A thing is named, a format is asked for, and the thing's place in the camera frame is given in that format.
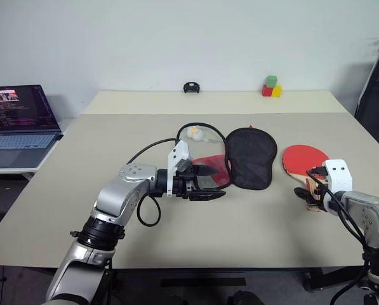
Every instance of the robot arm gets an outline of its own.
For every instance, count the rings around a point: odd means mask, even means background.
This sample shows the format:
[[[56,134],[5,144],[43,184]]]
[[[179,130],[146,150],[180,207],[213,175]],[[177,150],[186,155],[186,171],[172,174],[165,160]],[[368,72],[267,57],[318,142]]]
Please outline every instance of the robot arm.
[[[111,274],[117,242],[124,238],[124,227],[146,195],[161,197],[176,194],[189,200],[212,200],[225,194],[219,189],[196,189],[197,175],[216,171],[192,165],[187,144],[180,141],[168,156],[168,170],[140,163],[127,164],[119,175],[99,193],[81,232],[71,232],[76,239],[54,275],[45,304],[91,304],[103,299]]]
[[[352,177],[344,160],[327,160],[324,167],[328,189],[364,232],[364,259],[369,260],[368,280],[379,300],[379,198],[352,190]],[[340,209],[328,193],[323,196],[323,207],[335,215]]]

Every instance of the cable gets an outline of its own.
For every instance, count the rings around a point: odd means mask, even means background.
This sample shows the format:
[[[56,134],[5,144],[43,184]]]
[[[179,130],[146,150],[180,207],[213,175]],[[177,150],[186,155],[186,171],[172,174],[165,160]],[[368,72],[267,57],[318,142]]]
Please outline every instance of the cable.
[[[362,266],[362,269],[360,270],[359,274],[356,276],[354,280],[352,280],[348,285],[344,286],[342,289],[340,289],[330,300],[330,305],[335,305],[336,300],[344,294],[346,291],[348,291],[350,288],[354,287],[362,278],[366,275],[367,271],[369,269],[369,261],[365,260],[364,265]]]
[[[2,268],[2,277],[0,279],[1,282],[1,289],[0,289],[0,305],[3,303],[3,288],[4,288],[4,283],[7,281],[7,277],[4,276],[4,266],[1,266]]]
[[[110,273],[110,282],[109,286],[107,287],[107,302],[106,305],[111,305],[112,304],[112,289],[113,289],[113,263],[112,259],[109,261],[109,273]]]
[[[346,229],[353,235],[360,243],[362,242],[360,239],[360,236],[357,235],[356,232],[353,231],[353,229],[347,224],[346,218],[343,216],[342,211],[340,209],[337,210],[337,215],[339,216],[341,222],[346,227]]]
[[[141,204],[143,203],[143,200],[146,198],[146,197],[150,197],[154,203],[156,204],[156,207],[158,209],[158,218],[157,220],[152,223],[152,224],[149,224],[147,222],[145,222],[142,217],[141,217],[141,213],[140,213],[140,209],[141,209]],[[160,221],[161,219],[161,208],[159,207],[159,204],[158,204],[158,201],[151,195],[149,194],[145,194],[144,196],[141,197],[140,201],[138,202],[138,205],[137,205],[137,218],[138,218],[138,221],[140,221],[141,224],[143,224],[144,226],[146,227],[154,227],[158,224],[158,222]]]
[[[225,136],[216,127],[209,125],[209,124],[206,124],[206,123],[188,123],[188,124],[185,124],[179,129],[178,133],[176,134],[176,142],[175,143],[177,144],[179,142],[181,133],[185,128],[190,127],[190,126],[195,126],[195,125],[207,127],[207,128],[214,130],[219,135],[219,137],[222,138],[222,140],[223,140],[223,144],[225,146],[225,167],[226,167],[227,174],[229,175],[229,182],[226,184],[223,184],[221,186],[218,186],[217,188],[218,189],[224,189],[224,188],[228,187],[229,185],[231,185],[231,183],[233,181],[233,175],[232,175],[232,170],[230,169],[230,166],[229,166],[229,152],[228,152],[227,140],[226,140]]]
[[[324,189],[330,195],[330,197],[337,203],[337,205],[340,207],[340,210],[345,214],[346,218],[350,221],[350,223],[353,225],[353,228],[356,230],[356,232],[357,232],[357,234],[359,236],[359,241],[360,241],[361,245],[364,248],[366,248],[367,245],[366,245],[366,239],[365,239],[364,235],[360,231],[359,226],[356,224],[356,222],[354,221],[354,219],[350,216],[350,214],[348,213],[348,211],[346,211],[345,207],[342,205],[342,203],[340,202],[340,200],[337,199],[336,196],[329,190],[329,188],[327,186],[325,186],[321,181],[319,181],[312,174],[312,172],[310,170],[307,170],[306,172],[307,172],[308,176],[310,178],[312,178],[319,185],[319,187],[321,187],[322,189]]]
[[[168,139],[164,139],[164,140],[160,140],[160,141],[157,141],[157,142],[154,142],[150,145],[148,145],[147,147],[144,147],[141,151],[139,151],[138,153],[136,153],[128,162],[127,164],[130,164],[132,163],[134,160],[137,159],[137,157],[139,155],[141,155],[142,153],[144,153],[146,150],[150,149],[151,147],[155,146],[155,145],[158,145],[158,144],[161,144],[161,143],[165,143],[165,142],[171,142],[171,141],[174,141],[176,142],[176,138],[168,138]]]

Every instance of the laptop keyboard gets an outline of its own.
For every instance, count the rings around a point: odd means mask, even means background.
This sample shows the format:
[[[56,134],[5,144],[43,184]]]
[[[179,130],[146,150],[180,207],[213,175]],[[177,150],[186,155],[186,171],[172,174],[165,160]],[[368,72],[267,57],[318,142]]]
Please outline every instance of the laptop keyboard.
[[[55,136],[55,134],[0,135],[0,149],[46,148]]]

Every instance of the yellow block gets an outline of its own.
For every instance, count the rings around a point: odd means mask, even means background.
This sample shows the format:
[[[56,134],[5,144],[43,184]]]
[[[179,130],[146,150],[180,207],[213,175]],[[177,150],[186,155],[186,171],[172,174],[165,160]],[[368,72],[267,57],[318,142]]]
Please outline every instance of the yellow block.
[[[283,88],[281,86],[275,86],[274,89],[272,90],[271,96],[272,97],[280,97],[282,90],[283,90]]]

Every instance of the floor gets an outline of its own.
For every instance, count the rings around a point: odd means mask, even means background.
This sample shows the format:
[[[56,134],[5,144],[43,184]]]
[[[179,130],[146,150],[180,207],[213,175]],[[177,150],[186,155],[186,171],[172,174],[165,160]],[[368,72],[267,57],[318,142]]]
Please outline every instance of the floor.
[[[0,216],[14,203],[26,180],[0,180]],[[2,305],[34,305],[44,301],[52,275],[37,269],[4,267],[7,281],[3,288]],[[0,266],[0,279],[3,267]],[[340,287],[333,287],[314,293],[303,289],[303,273],[297,272],[245,272],[205,273],[183,271],[125,271],[118,275],[118,291],[112,298],[113,305],[166,304],[171,295],[179,295],[190,305],[226,305],[227,298],[238,290],[256,294],[265,305],[329,304],[331,297]],[[238,286],[213,287],[168,287],[165,279],[190,278],[244,278]],[[339,298],[336,305],[362,304],[365,291],[354,287]]]

